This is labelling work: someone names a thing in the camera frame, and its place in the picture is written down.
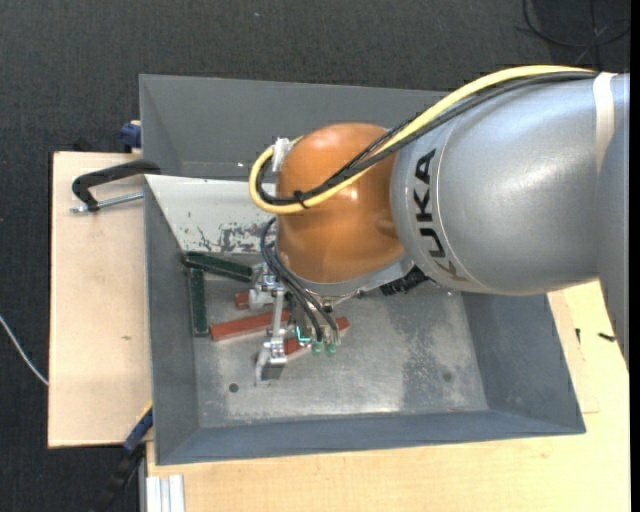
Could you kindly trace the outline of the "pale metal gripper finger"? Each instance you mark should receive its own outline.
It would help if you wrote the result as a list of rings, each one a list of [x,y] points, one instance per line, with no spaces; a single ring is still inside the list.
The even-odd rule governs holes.
[[[262,272],[249,290],[249,306],[266,307],[267,305],[273,305],[278,294],[284,291],[281,281],[274,273]]]
[[[278,380],[287,365],[282,336],[271,337],[262,344],[255,363],[255,385],[263,386]]]

